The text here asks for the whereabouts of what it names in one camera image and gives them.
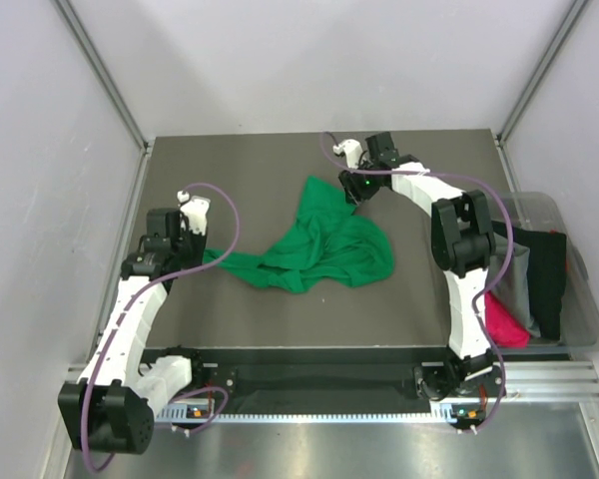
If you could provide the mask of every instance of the metal floor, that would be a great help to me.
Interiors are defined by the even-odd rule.
[[[216,424],[190,439],[160,431],[143,456],[116,457],[100,477],[599,478],[578,404],[506,404],[476,437],[449,431],[425,424]],[[91,477],[79,453],[65,477]]]
[[[338,134],[358,138],[365,134]],[[501,191],[508,186],[491,133],[393,133],[438,172],[473,175]],[[134,227],[145,230],[149,208],[174,206],[176,191],[193,182],[223,188],[242,219],[238,250],[266,251],[292,225],[306,178],[338,186],[338,169],[319,149],[318,134],[173,137],[156,141]],[[471,185],[458,186],[466,189]],[[227,246],[233,214],[213,192],[209,247]],[[382,191],[358,212],[372,218],[391,241],[391,278],[357,289],[324,280],[306,294],[258,290],[215,268],[179,279],[154,323],[150,346],[430,346],[447,340],[447,290],[429,253],[426,216],[407,199]]]

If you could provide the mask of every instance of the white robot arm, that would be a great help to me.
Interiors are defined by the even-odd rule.
[[[374,135],[366,142],[370,158],[364,158],[365,151],[356,140],[333,146],[336,155],[346,158],[349,168],[358,170],[339,175],[346,200],[358,205],[379,188],[388,187],[431,217],[432,253],[443,269],[450,297],[450,377],[445,381],[456,387],[490,372],[490,344],[477,317],[483,317],[483,297],[476,301],[476,310],[473,308],[473,300],[485,288],[489,258],[495,247],[485,195],[467,193],[428,176],[429,170],[418,159],[399,155],[389,133]]]
[[[182,355],[161,357],[146,374],[139,372],[149,331],[172,280],[151,285],[123,313],[138,291],[152,281],[202,264],[210,201],[185,192],[178,193],[178,200],[177,209],[147,213],[147,233],[140,240],[139,250],[122,263],[116,302],[98,348],[77,383],[65,384],[58,395],[76,449],[81,448],[80,415],[87,382],[95,384],[89,405],[91,449],[140,454],[149,445],[155,418],[193,379],[191,358]],[[106,357],[94,376],[101,354]]]

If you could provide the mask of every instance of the plastic bin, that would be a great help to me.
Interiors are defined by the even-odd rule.
[[[568,235],[555,202],[542,193],[508,193],[501,198],[513,225],[537,232],[557,231]],[[490,200],[490,214],[502,221],[501,211]],[[562,299],[561,340],[532,339],[523,349],[505,349],[506,353],[576,353],[599,350],[599,311],[588,285],[588,272],[578,249],[568,236],[568,275]]]

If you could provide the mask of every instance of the cable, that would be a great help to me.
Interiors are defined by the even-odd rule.
[[[127,305],[124,306],[124,309],[122,310],[122,312],[120,313],[120,316],[118,317],[118,320],[116,321],[117,327],[120,327],[120,325],[124,321],[125,317],[127,316],[127,313],[131,309],[131,307],[135,304],[135,302],[138,300],[138,298],[149,288],[151,288],[157,284],[160,284],[164,281],[176,279],[178,277],[186,276],[186,275],[192,274],[194,272],[200,272],[200,271],[209,269],[209,268],[215,266],[216,264],[219,264],[220,262],[224,261],[225,258],[229,254],[231,254],[231,252],[233,252],[236,245],[238,244],[238,238],[240,237],[240,215],[238,214],[238,207],[236,207],[236,204],[233,202],[233,200],[231,200],[229,195],[227,195],[224,192],[224,190],[216,187],[215,185],[211,185],[208,183],[192,183],[192,184],[188,185],[186,188],[184,188],[184,191],[189,191],[189,190],[192,190],[195,188],[209,188],[209,189],[215,191],[216,193],[218,193],[222,197],[224,197],[224,199],[227,201],[227,203],[233,210],[233,213],[234,213],[235,219],[236,219],[236,234],[233,238],[233,241],[231,242],[231,245],[223,254],[221,254],[218,258],[214,259],[213,261],[207,262],[205,264],[201,264],[199,266],[191,267],[189,269],[183,269],[182,271],[176,271],[176,272],[171,272],[169,274],[165,274],[164,276],[160,276],[157,279],[154,279],[153,281],[150,281],[149,283],[145,284],[143,287],[141,287],[138,290],[138,292],[136,292],[133,296],[131,296],[131,299],[129,299],[129,302],[127,302]],[[89,448],[89,427],[88,426],[89,426],[89,406],[91,405],[91,397],[93,395],[93,389],[95,387],[96,379],[98,377],[98,374],[100,373],[102,364],[105,360],[107,352],[109,351],[109,348],[111,347],[111,343],[113,342],[113,339],[115,338],[117,331],[118,331],[118,329],[113,329],[111,331],[111,334],[107,338],[104,346],[102,347],[102,350],[100,351],[98,359],[96,360],[96,364],[93,368],[93,373],[91,374],[91,377],[87,381],[87,388],[85,390],[84,400],[82,403],[82,412],[80,414],[80,446],[82,448],[82,459],[84,461],[85,467],[92,474],[97,474],[99,472],[102,472],[111,463],[113,456],[115,456],[115,454],[109,455],[109,457],[100,466],[96,466],[93,463],[93,460],[91,458],[91,450]]]
[[[187,429],[189,435],[198,434],[199,432],[204,431],[206,428],[208,428],[211,425],[211,423],[213,421],[215,421],[218,418],[218,416],[220,414],[222,414],[222,411],[224,411],[224,408],[227,407],[227,403],[229,402],[229,391],[227,391],[224,387],[220,387],[220,386],[206,386],[206,387],[201,387],[200,389],[196,389],[195,391],[185,392],[181,396],[178,396],[171,400],[171,402],[182,401],[183,399],[187,399],[189,397],[199,396],[200,394],[204,394],[205,392],[209,392],[209,393],[221,392],[223,395],[222,402],[220,403],[218,408],[215,411],[213,411],[213,415],[209,416],[209,418],[203,424],[196,427],[195,429]],[[161,429],[163,429],[166,427],[177,427],[177,426],[174,426],[172,424],[170,426],[159,426],[159,427]]]
[[[339,145],[339,141],[337,140],[337,137],[334,135],[333,132],[323,132],[322,134],[328,135],[334,144]]]
[[[363,175],[375,175],[375,176],[383,176],[383,175],[419,176],[419,175],[422,175],[421,172],[405,172],[405,171],[401,171],[401,170],[358,170],[355,168],[349,168],[348,166],[343,165],[340,162],[338,162],[336,159],[334,159],[330,155],[330,153],[328,152],[328,149],[324,145],[324,137],[326,137],[326,136],[329,136],[332,139],[334,139],[333,134],[328,133],[328,132],[322,132],[321,135],[319,136],[319,146],[321,147],[321,152],[324,154],[324,156],[326,157],[327,160],[329,160],[331,163],[333,163],[340,169],[347,170],[351,173],[358,173],[358,174],[363,174]],[[483,332],[484,336],[488,340],[488,343],[490,344],[492,351],[497,356],[497,360],[499,361],[499,368],[501,370],[501,385],[499,387],[499,391],[497,393],[495,403],[493,404],[492,409],[490,410],[490,414],[488,414],[486,416],[486,418],[483,420],[483,422],[474,429],[474,432],[476,434],[477,432],[482,430],[488,423],[490,423],[490,421],[492,420],[494,415],[497,413],[497,411],[499,410],[499,405],[501,404],[501,399],[503,399],[503,395],[506,390],[506,368],[505,368],[505,365],[503,362],[503,355],[501,354],[501,351],[499,350],[499,347],[497,346],[497,344],[495,344],[495,341],[493,341],[492,337],[490,337],[490,334],[488,334],[488,330],[486,329],[485,322],[484,322],[483,318],[481,317],[481,314],[479,313],[479,308],[477,307],[477,301],[482,296],[484,296],[488,292],[492,291],[492,289],[499,284],[499,282],[505,275],[506,271],[508,270],[508,267],[510,266],[510,261],[512,260],[512,252],[513,252],[513,248],[514,248],[512,220],[510,219],[510,214],[508,213],[508,210],[506,209],[506,206],[503,203],[503,200],[499,197],[497,192],[490,185],[481,181],[480,179],[470,177],[467,175],[456,175],[453,173],[427,172],[427,173],[424,173],[424,175],[429,176],[429,177],[440,178],[440,179],[462,180],[465,182],[470,182],[475,185],[478,185],[480,188],[486,190],[486,192],[495,200],[497,207],[499,208],[499,210],[501,211],[501,214],[503,215],[504,222],[506,223],[506,238],[508,239],[508,245],[506,248],[506,256],[504,258],[501,270],[497,273],[495,278],[490,283],[488,283],[482,291],[478,292],[475,295],[475,297],[472,299],[472,310],[475,313],[475,316],[477,318],[477,322],[479,323],[479,327],[481,328],[481,331]]]

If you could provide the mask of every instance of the purple cable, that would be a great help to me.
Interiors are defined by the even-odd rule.
[[[177,401],[181,401],[183,399],[187,399],[189,397],[194,397],[194,396],[199,396],[200,394],[204,394],[205,392],[221,392],[223,397],[222,397],[222,403],[220,404],[220,406],[218,406],[218,408],[213,412],[213,415],[210,416],[201,426],[196,427],[195,429],[189,429],[189,434],[198,434],[199,432],[204,431],[207,427],[209,427],[211,425],[211,423],[213,421],[215,421],[218,416],[220,414],[222,414],[222,411],[224,411],[224,408],[227,407],[227,403],[229,402],[229,392],[224,388],[224,387],[220,387],[220,386],[207,386],[207,387],[201,387],[200,389],[196,389],[195,391],[189,391],[189,392],[185,392],[184,394],[182,394],[181,396],[178,396],[174,399],[171,400],[171,402],[177,402]],[[173,424],[171,426],[159,426],[161,429],[162,428],[167,428],[167,427],[173,427]]]
[[[225,258],[229,254],[231,254],[231,252],[233,252],[236,245],[238,244],[238,238],[240,237],[240,215],[238,214],[238,207],[236,207],[236,204],[233,202],[233,200],[231,200],[229,195],[227,195],[222,189],[216,187],[215,185],[211,185],[208,183],[192,183],[192,184],[188,185],[186,188],[184,188],[184,191],[189,191],[189,190],[192,190],[194,188],[199,188],[199,187],[209,188],[209,189],[215,191],[216,193],[220,194],[222,197],[224,197],[224,199],[227,201],[227,203],[233,210],[233,213],[236,218],[236,234],[233,238],[233,241],[231,242],[231,245],[222,255],[220,255],[220,257],[214,259],[211,262],[207,262],[206,264],[201,264],[199,266],[191,267],[189,269],[183,269],[182,271],[171,272],[169,274],[165,274],[164,276],[158,277],[157,279],[154,279],[153,281],[145,284],[143,287],[141,287],[138,290],[138,292],[136,292],[131,297],[131,299],[129,299],[129,302],[127,303],[127,305],[124,306],[124,309],[122,310],[122,312],[120,313],[120,316],[118,317],[118,320],[116,321],[116,326],[120,327],[120,325],[122,324],[122,321],[124,321],[124,318],[126,317],[127,313],[129,312],[129,310],[131,309],[133,304],[135,304],[135,302],[138,300],[138,298],[147,289],[155,286],[156,284],[160,284],[163,281],[168,281],[170,279],[176,279],[178,277],[186,276],[187,274],[192,274],[194,272],[200,272],[200,271],[209,269],[209,268],[215,266],[216,264],[224,261]],[[107,341],[105,342],[104,346],[102,347],[102,350],[100,351],[98,360],[96,361],[96,364],[93,368],[93,374],[91,374],[91,377],[87,381],[87,389],[84,393],[84,400],[82,403],[82,413],[80,415],[80,446],[82,448],[82,459],[84,461],[84,465],[87,468],[87,470],[92,474],[97,474],[99,472],[102,472],[111,463],[111,460],[113,459],[113,456],[115,455],[115,454],[111,454],[105,460],[105,462],[100,466],[96,466],[93,463],[93,460],[91,459],[91,450],[89,448],[89,427],[88,427],[88,425],[89,425],[89,406],[91,404],[91,396],[93,395],[93,389],[95,387],[96,379],[98,377],[100,369],[102,368],[102,363],[104,362],[107,352],[109,351],[109,348],[111,347],[111,343],[113,342],[113,339],[116,335],[116,331],[117,331],[117,329],[114,329],[111,332],[111,334],[107,338]],[[228,395],[225,395],[225,401],[223,401],[220,411],[224,408],[226,400],[228,400]]]
[[[324,137],[326,137],[326,136],[329,136],[334,142],[336,142],[336,138],[333,133],[322,132],[321,135],[319,136],[319,146],[321,147],[321,152],[331,163],[333,163],[340,169],[344,169],[344,170],[347,170],[352,173],[359,173],[359,174],[363,174],[363,175],[376,175],[376,176],[383,176],[383,175],[416,175],[416,176],[419,176],[419,175],[421,175],[421,172],[405,172],[405,171],[400,171],[400,170],[368,170],[367,171],[367,170],[358,170],[355,168],[349,168],[347,165],[342,165],[340,162],[338,162],[335,158],[333,158],[330,155],[330,153],[328,152],[328,149],[324,145]],[[495,200],[495,202],[497,203],[497,207],[499,208],[499,210],[501,211],[501,214],[503,215],[504,222],[506,223],[506,238],[508,239],[508,245],[506,247],[506,256],[504,258],[504,262],[501,267],[501,270],[497,273],[495,278],[489,284],[487,284],[486,287],[482,291],[480,291],[478,294],[476,294],[475,297],[472,299],[472,310],[474,311],[475,316],[477,317],[477,321],[479,322],[479,327],[481,328],[481,331],[483,332],[484,336],[486,336],[486,339],[488,339],[488,342],[490,343],[490,347],[492,348],[495,355],[497,356],[497,360],[499,361],[499,367],[501,369],[501,386],[499,387],[499,392],[497,393],[497,398],[495,400],[494,405],[492,406],[492,409],[490,410],[490,414],[488,414],[486,416],[486,418],[483,420],[483,422],[475,428],[475,432],[478,432],[478,431],[481,431],[488,423],[490,423],[490,421],[494,417],[495,413],[499,410],[499,405],[501,404],[501,399],[503,399],[503,396],[504,396],[504,393],[506,390],[506,368],[504,366],[503,355],[501,354],[501,350],[499,349],[497,344],[495,344],[495,341],[492,340],[492,338],[490,337],[490,334],[488,334],[486,325],[479,314],[479,308],[477,307],[477,301],[479,300],[480,297],[482,297],[486,293],[492,291],[492,289],[497,286],[497,284],[501,281],[501,279],[505,275],[506,271],[508,270],[508,267],[510,266],[510,261],[512,260],[512,252],[513,252],[513,248],[514,248],[512,220],[510,219],[510,214],[508,213],[508,210],[506,209],[506,206],[503,203],[503,200],[499,197],[497,192],[490,185],[481,181],[480,179],[474,178],[474,177],[469,177],[467,175],[456,175],[456,174],[452,174],[452,173],[428,172],[425,174],[425,176],[435,177],[435,178],[440,178],[440,179],[441,178],[449,178],[449,179],[453,179],[453,180],[463,180],[463,181],[471,182],[475,185],[478,185],[479,187],[486,190],[486,192],[489,195],[491,195],[492,198]]]

